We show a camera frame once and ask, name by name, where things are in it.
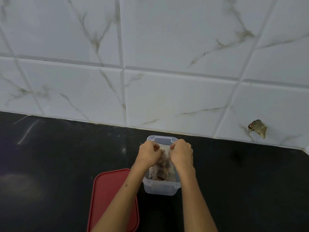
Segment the black countertop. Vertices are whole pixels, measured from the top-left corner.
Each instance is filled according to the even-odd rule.
[[[87,228],[94,178],[150,135],[184,138],[219,231],[309,231],[309,156],[295,149],[0,112],[0,231]],[[137,194],[137,231],[183,231],[181,190]]]

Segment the red plastic lid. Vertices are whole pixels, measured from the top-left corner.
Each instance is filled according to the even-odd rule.
[[[129,175],[130,169],[120,169],[99,174],[93,183],[87,232],[99,221],[118,190]],[[135,232],[139,224],[137,197],[133,205],[126,232]]]

